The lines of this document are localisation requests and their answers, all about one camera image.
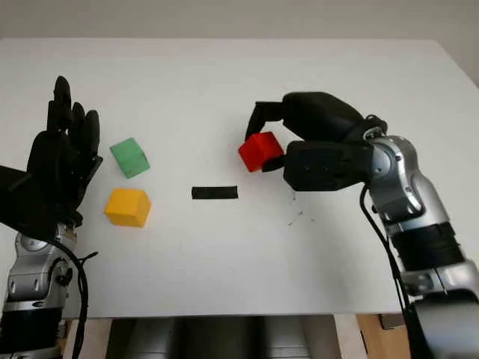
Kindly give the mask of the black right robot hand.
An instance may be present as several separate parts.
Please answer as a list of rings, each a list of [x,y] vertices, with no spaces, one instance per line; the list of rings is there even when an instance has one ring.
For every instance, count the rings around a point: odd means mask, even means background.
[[[323,92],[294,92],[285,95],[280,102],[256,102],[245,142],[239,148],[248,171],[274,171],[284,165],[287,174],[312,175],[311,167],[300,168],[297,161],[286,161],[276,140],[271,138],[266,145],[250,141],[259,135],[265,123],[280,120],[305,141],[341,143],[363,117],[347,103]]]

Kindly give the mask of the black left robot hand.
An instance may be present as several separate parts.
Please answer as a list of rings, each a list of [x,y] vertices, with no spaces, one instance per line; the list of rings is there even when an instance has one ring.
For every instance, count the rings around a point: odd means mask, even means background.
[[[27,164],[56,222],[82,225],[78,208],[103,161],[99,144],[98,112],[86,112],[73,102],[68,81],[59,76],[48,104],[46,129],[35,137]]]

